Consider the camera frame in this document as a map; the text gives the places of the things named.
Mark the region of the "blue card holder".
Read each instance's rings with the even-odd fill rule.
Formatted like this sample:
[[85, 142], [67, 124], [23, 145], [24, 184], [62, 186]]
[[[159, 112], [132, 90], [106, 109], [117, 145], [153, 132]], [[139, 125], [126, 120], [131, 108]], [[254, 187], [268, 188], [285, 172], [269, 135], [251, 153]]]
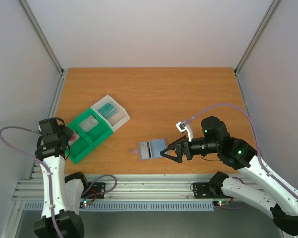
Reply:
[[167, 148], [167, 139], [159, 138], [138, 142], [138, 155], [140, 160], [160, 159], [161, 151]]

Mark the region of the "card with magnetic stripe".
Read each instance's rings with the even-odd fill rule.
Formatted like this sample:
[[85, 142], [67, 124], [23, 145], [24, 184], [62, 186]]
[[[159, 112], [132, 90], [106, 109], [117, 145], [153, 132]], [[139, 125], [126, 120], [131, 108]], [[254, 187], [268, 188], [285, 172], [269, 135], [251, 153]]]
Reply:
[[152, 148], [149, 141], [139, 142], [139, 152], [140, 152], [140, 158], [142, 160], [150, 159], [153, 157]]

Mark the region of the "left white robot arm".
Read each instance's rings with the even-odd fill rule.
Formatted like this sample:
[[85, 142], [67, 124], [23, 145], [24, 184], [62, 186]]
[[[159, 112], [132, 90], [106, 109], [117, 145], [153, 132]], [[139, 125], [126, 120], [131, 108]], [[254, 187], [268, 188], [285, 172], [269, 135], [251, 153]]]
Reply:
[[74, 132], [57, 117], [40, 121], [39, 131], [35, 157], [43, 176], [44, 204], [34, 233], [39, 238], [82, 238], [80, 199], [89, 194], [90, 185], [82, 172], [64, 174], [68, 142]]

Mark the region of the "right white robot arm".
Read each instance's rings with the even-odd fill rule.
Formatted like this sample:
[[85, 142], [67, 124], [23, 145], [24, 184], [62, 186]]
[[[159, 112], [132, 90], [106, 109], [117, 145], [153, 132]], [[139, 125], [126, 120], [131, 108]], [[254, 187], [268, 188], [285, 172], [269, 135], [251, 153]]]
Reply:
[[189, 126], [179, 122], [180, 132], [186, 136], [169, 144], [161, 156], [178, 163], [182, 157], [191, 160], [195, 155], [215, 153], [225, 165], [246, 174], [262, 190], [250, 188], [223, 172], [216, 172], [207, 184], [212, 198], [238, 199], [266, 214], [283, 232], [298, 235], [298, 190], [276, 174], [246, 141], [230, 136], [224, 122], [209, 116], [201, 121], [203, 137], [193, 138]]

